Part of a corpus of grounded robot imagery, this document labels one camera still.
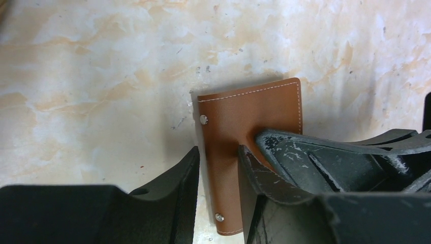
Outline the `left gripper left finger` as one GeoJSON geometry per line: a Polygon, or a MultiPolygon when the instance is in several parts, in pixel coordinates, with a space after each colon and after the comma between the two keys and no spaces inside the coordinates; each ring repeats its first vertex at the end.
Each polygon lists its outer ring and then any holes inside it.
{"type": "Polygon", "coordinates": [[[200,155],[126,193],[114,185],[1,188],[1,243],[192,243],[200,155]]]}

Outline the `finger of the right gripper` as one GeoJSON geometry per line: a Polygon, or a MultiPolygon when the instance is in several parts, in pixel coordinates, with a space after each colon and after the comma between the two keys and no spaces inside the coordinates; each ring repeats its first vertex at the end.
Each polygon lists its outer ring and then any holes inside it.
{"type": "Polygon", "coordinates": [[[430,192],[429,130],[339,142],[268,129],[255,142],[279,176],[309,193],[430,192]]]}
{"type": "Polygon", "coordinates": [[[431,92],[429,92],[424,99],[423,121],[422,130],[431,129],[431,92]]]}

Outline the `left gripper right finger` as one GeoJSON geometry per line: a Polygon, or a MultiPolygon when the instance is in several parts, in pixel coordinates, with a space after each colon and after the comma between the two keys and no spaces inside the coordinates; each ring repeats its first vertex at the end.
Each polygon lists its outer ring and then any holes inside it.
{"type": "Polygon", "coordinates": [[[400,192],[308,193],[238,149],[245,243],[430,243],[430,172],[400,192]]]}

